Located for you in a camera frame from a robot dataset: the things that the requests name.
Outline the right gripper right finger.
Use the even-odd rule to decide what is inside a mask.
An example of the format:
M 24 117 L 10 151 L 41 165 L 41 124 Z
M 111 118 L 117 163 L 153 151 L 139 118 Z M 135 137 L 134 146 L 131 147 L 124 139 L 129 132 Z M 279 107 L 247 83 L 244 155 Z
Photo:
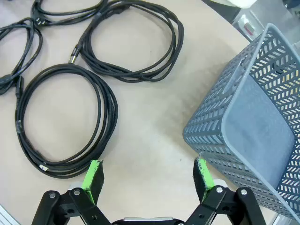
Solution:
M 266 224 L 254 192 L 248 187 L 232 191 L 215 185 L 200 157 L 194 160 L 193 179 L 200 204 L 185 222 L 186 225 L 210 225 L 216 215 L 227 215 L 232 225 Z

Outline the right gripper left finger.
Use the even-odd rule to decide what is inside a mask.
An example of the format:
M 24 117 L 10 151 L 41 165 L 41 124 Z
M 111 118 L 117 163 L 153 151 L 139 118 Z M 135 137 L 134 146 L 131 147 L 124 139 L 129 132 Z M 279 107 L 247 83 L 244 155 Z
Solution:
M 54 190 L 43 194 L 32 224 L 66 225 L 70 218 L 80 217 L 86 225 L 110 225 L 97 206 L 103 183 L 103 162 L 93 160 L 80 187 L 62 195 Z

